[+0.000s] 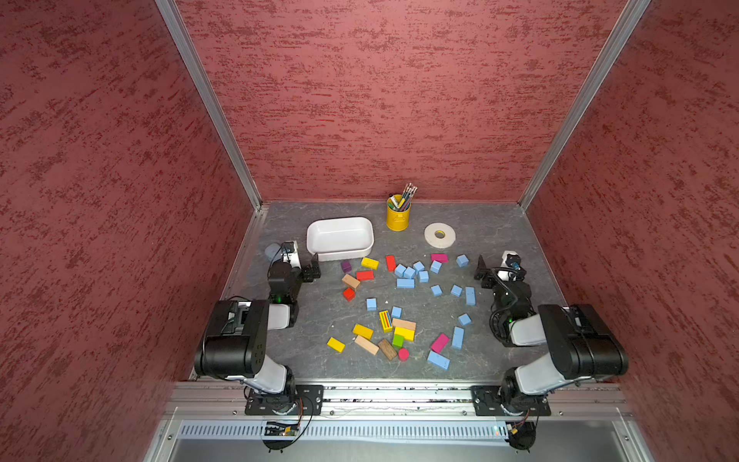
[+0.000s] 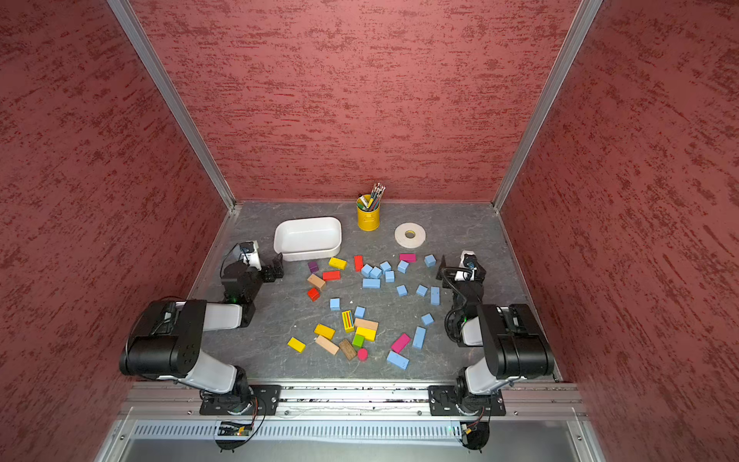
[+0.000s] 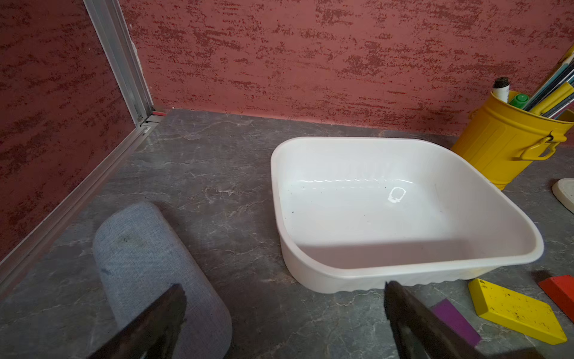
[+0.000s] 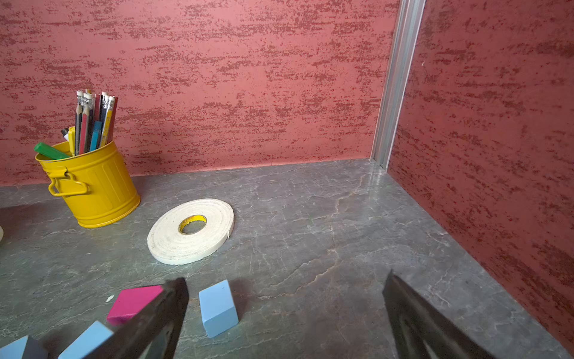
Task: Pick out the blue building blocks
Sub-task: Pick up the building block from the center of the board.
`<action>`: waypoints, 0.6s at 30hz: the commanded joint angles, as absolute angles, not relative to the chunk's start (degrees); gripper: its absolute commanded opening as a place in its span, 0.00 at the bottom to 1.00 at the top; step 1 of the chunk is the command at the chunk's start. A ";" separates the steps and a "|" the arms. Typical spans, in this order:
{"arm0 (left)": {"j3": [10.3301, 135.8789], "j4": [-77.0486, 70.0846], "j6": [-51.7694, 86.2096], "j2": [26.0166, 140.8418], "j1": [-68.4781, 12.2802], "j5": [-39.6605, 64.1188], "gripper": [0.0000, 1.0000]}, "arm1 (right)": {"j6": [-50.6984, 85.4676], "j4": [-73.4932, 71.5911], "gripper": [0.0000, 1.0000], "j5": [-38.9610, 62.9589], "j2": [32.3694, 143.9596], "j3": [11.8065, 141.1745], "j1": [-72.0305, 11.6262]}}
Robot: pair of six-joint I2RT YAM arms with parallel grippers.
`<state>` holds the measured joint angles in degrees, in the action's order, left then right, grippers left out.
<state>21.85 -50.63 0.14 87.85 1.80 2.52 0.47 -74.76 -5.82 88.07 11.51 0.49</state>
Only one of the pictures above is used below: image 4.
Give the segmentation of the light blue cube block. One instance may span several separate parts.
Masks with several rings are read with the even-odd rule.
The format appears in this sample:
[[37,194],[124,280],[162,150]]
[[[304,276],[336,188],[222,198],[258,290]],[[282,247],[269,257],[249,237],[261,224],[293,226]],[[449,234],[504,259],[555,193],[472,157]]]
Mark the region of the light blue cube block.
[[228,280],[201,290],[199,299],[202,323],[207,337],[214,338],[239,324]]

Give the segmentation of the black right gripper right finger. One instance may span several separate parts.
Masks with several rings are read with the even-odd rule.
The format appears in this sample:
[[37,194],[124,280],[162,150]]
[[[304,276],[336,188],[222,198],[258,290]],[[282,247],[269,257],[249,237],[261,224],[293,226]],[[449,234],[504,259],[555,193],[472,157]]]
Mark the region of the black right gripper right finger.
[[393,272],[383,296],[400,358],[493,357]]

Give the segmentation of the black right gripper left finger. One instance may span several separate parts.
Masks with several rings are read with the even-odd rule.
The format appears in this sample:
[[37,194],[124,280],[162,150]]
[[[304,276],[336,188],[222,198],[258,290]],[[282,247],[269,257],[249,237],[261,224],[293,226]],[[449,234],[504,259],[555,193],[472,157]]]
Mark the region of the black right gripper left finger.
[[87,358],[173,358],[188,307],[185,278],[167,281],[162,292]]

